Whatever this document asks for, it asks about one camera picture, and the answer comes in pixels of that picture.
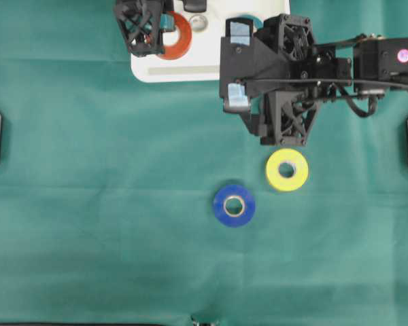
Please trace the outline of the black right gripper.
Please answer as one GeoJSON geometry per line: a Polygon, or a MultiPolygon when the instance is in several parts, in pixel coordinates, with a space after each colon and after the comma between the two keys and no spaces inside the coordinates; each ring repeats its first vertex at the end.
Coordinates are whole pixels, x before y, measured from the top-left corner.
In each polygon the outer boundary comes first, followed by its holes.
{"type": "Polygon", "coordinates": [[[337,57],[334,45],[318,45],[307,17],[280,15],[290,77],[256,80],[271,89],[261,94],[260,111],[252,118],[254,134],[261,145],[304,146],[321,103],[337,94],[334,80],[351,84],[352,60],[337,57]]]}

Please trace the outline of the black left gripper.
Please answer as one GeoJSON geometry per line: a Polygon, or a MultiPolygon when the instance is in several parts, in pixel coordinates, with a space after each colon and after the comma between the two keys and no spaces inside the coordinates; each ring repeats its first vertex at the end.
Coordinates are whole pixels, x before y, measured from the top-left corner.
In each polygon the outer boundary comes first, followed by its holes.
{"type": "Polygon", "coordinates": [[[117,1],[114,16],[129,52],[136,57],[163,52],[163,34],[175,30],[172,1],[117,1]]]}

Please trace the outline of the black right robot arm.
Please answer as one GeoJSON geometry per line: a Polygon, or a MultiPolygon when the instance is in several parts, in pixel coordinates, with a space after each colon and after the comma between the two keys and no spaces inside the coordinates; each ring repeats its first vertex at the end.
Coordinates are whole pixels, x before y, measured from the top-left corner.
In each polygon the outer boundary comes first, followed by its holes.
{"type": "Polygon", "coordinates": [[[308,18],[280,14],[254,39],[272,52],[244,79],[262,99],[252,116],[262,145],[304,146],[322,103],[345,101],[367,118],[388,90],[408,92],[408,38],[360,34],[317,43],[308,18]]]}

